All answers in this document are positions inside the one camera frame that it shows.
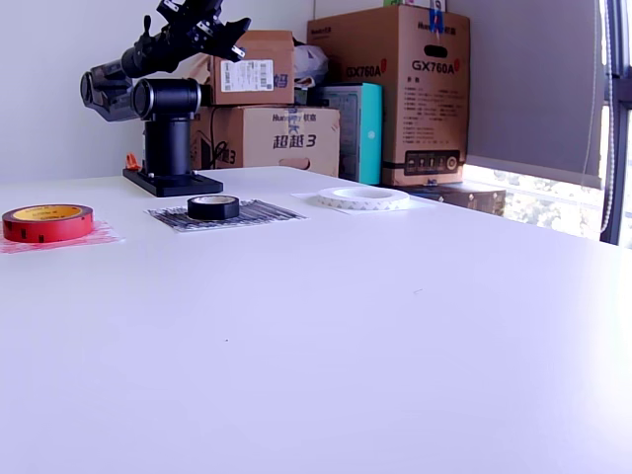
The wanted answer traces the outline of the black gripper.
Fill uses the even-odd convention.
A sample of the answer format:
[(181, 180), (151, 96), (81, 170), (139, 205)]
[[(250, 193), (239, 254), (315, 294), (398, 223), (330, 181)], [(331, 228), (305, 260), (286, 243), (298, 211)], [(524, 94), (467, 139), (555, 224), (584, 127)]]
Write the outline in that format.
[(245, 58), (237, 41), (249, 30), (250, 18), (222, 23), (217, 13), (185, 12), (172, 0), (161, 0), (157, 12), (168, 21), (169, 56), (178, 62), (203, 53), (232, 62)]

